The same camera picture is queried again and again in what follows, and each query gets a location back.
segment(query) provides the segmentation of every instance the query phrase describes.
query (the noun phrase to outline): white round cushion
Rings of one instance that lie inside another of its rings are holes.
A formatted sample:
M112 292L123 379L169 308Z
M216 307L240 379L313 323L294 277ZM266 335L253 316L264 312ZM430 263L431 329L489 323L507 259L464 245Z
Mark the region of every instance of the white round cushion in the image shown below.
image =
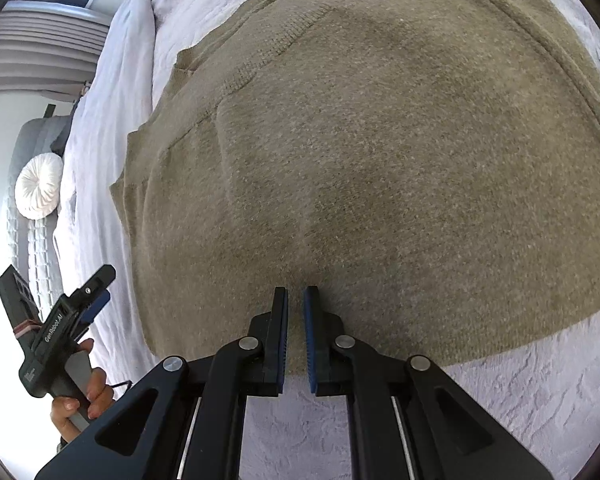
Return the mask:
M16 180L16 207L31 220L49 215L60 200L62 158L55 153L42 153L32 158Z

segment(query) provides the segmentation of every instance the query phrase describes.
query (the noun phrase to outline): wrinkled white fabric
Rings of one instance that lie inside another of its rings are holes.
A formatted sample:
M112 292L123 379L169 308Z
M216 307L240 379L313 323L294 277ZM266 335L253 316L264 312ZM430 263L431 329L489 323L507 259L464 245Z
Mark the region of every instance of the wrinkled white fabric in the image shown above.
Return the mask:
M120 174L126 134L155 107L177 53L221 25L243 1L154 0L152 9L147 0L127 0L112 23L98 84L74 119L56 241L69 292L101 263L118 271L111 304L94 328L94 354L111 381L138 378L155 357L137 321L128 245L105 184ZM552 1L600 69L595 22L578 0ZM106 177L92 174L100 172ZM530 345L446 371L556 480L573 478L600 442L600 312ZM240 477L350 479L346 427L342 399L316 399L305 378L288 378L279 399L248 402Z
M15 186L16 207L24 218L40 220L58 207L62 158L41 153L22 168Z

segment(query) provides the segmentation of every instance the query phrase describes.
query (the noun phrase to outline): triangular cutout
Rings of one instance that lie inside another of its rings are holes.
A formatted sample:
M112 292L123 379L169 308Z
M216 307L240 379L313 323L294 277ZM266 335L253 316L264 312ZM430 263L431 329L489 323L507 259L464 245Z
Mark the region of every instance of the triangular cutout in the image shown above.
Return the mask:
M463 456L493 444L493 437L458 402L442 388L436 400L448 428L448 436Z
M157 398L158 390L147 390L96 435L96 443L123 456L133 455Z

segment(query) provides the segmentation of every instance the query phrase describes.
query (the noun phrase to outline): silver screw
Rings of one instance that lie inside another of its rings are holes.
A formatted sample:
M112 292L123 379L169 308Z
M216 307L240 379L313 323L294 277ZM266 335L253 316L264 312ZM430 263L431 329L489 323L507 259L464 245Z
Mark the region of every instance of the silver screw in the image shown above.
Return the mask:
M256 338L251 337L250 335L248 335L247 337L243 337L238 343L238 345L240 345L240 348L242 348L243 350L255 350L259 344L260 342Z
M411 368L419 372L426 372L431 367L431 361L429 361L424 355L416 355L411 358Z
M350 335L339 335L336 338L336 346L339 348L353 348L353 345L355 344L356 340Z
M168 372L177 372L182 368L182 359L179 357L167 357L162 363L162 368Z

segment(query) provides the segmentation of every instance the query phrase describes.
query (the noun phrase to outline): hand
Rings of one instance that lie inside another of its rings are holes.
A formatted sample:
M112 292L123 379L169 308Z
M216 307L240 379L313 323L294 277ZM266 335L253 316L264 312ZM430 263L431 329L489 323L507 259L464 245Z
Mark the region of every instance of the hand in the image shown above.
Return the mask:
M87 339L80 343L80 350L91 352L93 350L93 339ZM94 368L87 385L87 399L91 402L89 406L89 418L98 418L108 410L114 403L113 389L107 386L107 374L102 368ZM78 428L69 420L69 417L77 413L80 402L70 397L56 397L51 403L51 421L60 432L62 438L71 442L80 435Z

